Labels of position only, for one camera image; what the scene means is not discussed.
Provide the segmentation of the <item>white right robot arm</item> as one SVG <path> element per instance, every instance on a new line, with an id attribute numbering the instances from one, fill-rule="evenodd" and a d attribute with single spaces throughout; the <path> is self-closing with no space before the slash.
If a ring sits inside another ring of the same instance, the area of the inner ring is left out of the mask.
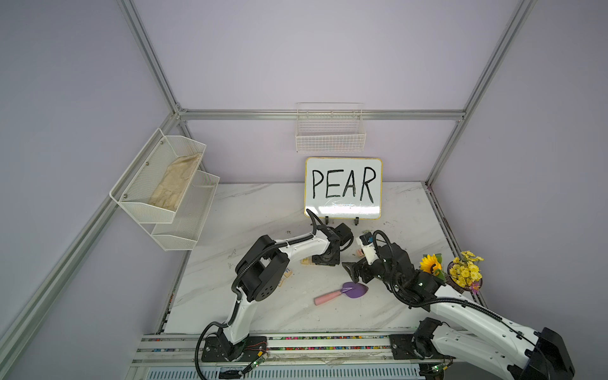
<path id="1" fill-rule="evenodd" d="M 572 379 L 576 374 L 561 335 L 522 326 L 470 302 L 444 280 L 439 255 L 424 257 L 416 268 L 399 245 L 371 244 L 364 258 L 342 266 L 354 282 L 381 280 L 398 301 L 430 314 L 408 345 L 419 359 L 460 359 L 502 379 Z"/>

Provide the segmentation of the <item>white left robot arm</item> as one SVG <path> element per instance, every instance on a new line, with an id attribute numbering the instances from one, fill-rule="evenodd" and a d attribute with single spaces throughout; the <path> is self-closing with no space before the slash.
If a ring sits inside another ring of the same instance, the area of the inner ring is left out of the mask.
<path id="1" fill-rule="evenodd" d="M 310 232 L 280 240 L 263 235 L 254 242 L 235 269 L 236 277 L 231 284 L 235 303 L 229 318 L 210 322 L 200 335 L 202 339 L 210 335 L 210 329 L 215 329 L 213 334 L 228 346 L 242 343 L 250 335 L 257 304 L 277 290 L 291 261 L 310 258 L 321 266 L 340 264 L 341 253 L 354 242 L 352 230 L 344 223 L 329 226 L 310 209 L 306 213 Z"/>

